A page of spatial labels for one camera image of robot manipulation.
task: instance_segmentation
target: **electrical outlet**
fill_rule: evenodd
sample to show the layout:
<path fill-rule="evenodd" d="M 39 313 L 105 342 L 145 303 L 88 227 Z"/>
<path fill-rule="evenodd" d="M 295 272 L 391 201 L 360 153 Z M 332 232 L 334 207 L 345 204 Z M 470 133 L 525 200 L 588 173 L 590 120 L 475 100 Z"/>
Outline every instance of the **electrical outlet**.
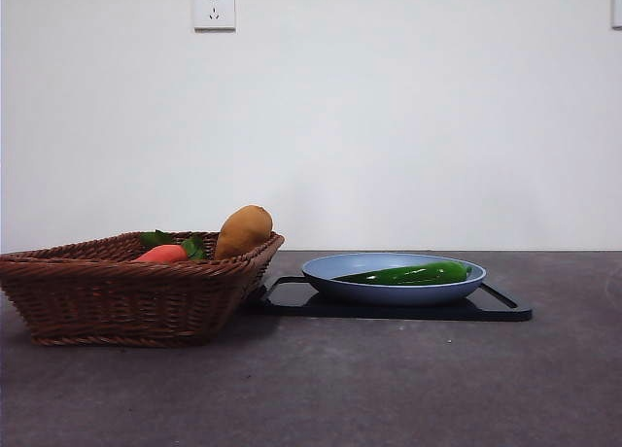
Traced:
<path fill-rule="evenodd" d="M 194 0 L 194 29 L 235 30 L 235 0 Z"/>

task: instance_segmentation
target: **white wall outlet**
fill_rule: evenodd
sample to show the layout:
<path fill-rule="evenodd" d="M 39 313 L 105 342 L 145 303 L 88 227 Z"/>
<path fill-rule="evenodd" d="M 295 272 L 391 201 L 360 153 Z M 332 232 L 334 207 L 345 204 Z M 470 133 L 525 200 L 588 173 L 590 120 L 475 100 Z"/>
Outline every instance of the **white wall outlet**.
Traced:
<path fill-rule="evenodd" d="M 235 0 L 193 0 L 192 22 L 197 31 L 235 30 Z"/>
<path fill-rule="evenodd" d="M 622 29 L 622 0 L 613 0 L 611 27 L 613 27 L 613 29 Z"/>

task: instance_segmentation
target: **basket rim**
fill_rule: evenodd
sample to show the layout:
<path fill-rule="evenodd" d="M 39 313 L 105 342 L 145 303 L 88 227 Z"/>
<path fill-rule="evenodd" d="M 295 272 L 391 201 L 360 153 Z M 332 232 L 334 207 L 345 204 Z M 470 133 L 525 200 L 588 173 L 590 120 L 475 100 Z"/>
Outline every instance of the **basket rim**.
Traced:
<path fill-rule="evenodd" d="M 0 255 L 0 279 L 6 275 L 14 275 L 16 268 L 28 269 L 28 273 L 36 274 L 39 270 L 45 275 L 71 275 L 76 271 L 84 271 L 88 275 L 96 276 L 142 276 L 162 277 L 180 276 L 204 277 L 215 276 L 241 269 L 253 268 L 258 261 L 266 260 L 276 253 L 284 243 L 285 238 L 272 231 L 270 238 L 263 244 L 256 246 L 244 255 L 225 259 L 185 260 L 173 263 L 139 262 L 135 260 L 112 260 L 103 258 L 36 258 L 34 255 L 49 253 L 54 250 L 93 246 L 99 242 L 123 239 L 137 236 L 140 231 L 131 231 L 119 235 L 109 236 L 79 243 L 70 243 L 52 248 L 21 251 Z M 179 231 L 170 232 L 173 235 L 199 233 L 218 236 L 218 232 L 209 231 Z"/>

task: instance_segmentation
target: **plate rim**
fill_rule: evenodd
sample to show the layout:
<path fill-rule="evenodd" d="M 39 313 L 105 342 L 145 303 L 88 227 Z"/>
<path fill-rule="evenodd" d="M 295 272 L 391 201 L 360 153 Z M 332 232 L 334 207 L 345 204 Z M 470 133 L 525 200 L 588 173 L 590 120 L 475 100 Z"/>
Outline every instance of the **plate rim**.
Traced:
<path fill-rule="evenodd" d="M 323 277 L 319 277 L 317 275 L 313 275 L 311 273 L 309 273 L 306 269 L 308 264 L 310 264 L 313 261 L 317 261 L 317 260 L 321 260 L 321 259 L 327 259 L 327 258 L 335 258 L 335 257 L 349 257 L 349 256 L 365 256 L 365 255 L 391 255 L 391 256 L 410 256 L 410 257 L 424 257 L 424 258 L 437 258 L 437 259 L 445 259 L 445 260 L 453 260 L 453 261 L 459 261 L 461 263 L 465 263 L 471 266 L 475 266 L 478 269 L 481 270 L 481 275 L 477 275 L 476 277 L 473 277 L 471 279 L 467 279 L 467 280 L 463 280 L 462 282 L 454 282 L 454 283 L 450 283 L 450 284 L 428 284 L 428 285 L 381 285 L 381 284 L 354 284 L 351 282 L 343 282 L 340 280 L 334 280 L 334 279 L 325 279 Z M 314 279 L 318 279 L 318 280 L 326 280 L 328 282 L 334 283 L 334 284 L 338 284 L 338 285 L 342 285 L 342 286 L 363 286 L 363 287 L 371 287 L 371 288 L 386 288 L 386 287 L 392 287 L 394 289 L 416 289 L 416 290 L 422 290 L 422 289 L 426 289 L 426 288 L 451 288 L 451 287 L 456 287 L 459 285 L 467 285 L 473 282 L 483 282 L 483 280 L 486 278 L 487 275 L 487 270 L 486 268 L 482 267 L 479 264 L 476 264 L 475 262 L 470 262 L 468 260 L 464 260 L 464 259 L 459 259 L 459 258 L 449 258 L 449 257 L 445 257 L 445 256 L 437 256 L 437 255 L 423 255 L 423 254 L 419 254 L 419 253 L 390 253 L 390 252 L 367 252 L 367 253 L 339 253 L 336 255 L 328 255 L 328 256 L 322 256 L 319 258 L 313 258 L 313 259 L 309 259 L 306 262 L 304 262 L 302 264 L 302 266 L 300 267 L 300 269 L 302 270 L 302 273 L 308 277 L 312 277 Z"/>

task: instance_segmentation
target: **green leaf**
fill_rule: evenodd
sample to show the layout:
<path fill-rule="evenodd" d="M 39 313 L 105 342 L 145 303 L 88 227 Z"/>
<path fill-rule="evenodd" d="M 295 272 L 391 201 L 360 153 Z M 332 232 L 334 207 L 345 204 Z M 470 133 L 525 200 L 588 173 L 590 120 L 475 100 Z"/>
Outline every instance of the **green leaf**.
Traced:
<path fill-rule="evenodd" d="M 203 244 L 203 240 L 196 233 L 192 235 L 190 238 L 187 238 L 182 242 L 182 248 L 184 248 L 184 251 L 186 251 L 186 254 L 188 255 L 188 259 L 191 259 L 191 260 L 207 259 L 207 254 L 205 253 L 205 245 Z"/>
<path fill-rule="evenodd" d="M 159 245 L 174 245 L 175 239 L 169 233 L 160 230 L 143 231 L 140 235 L 140 242 L 147 248 L 154 248 Z"/>

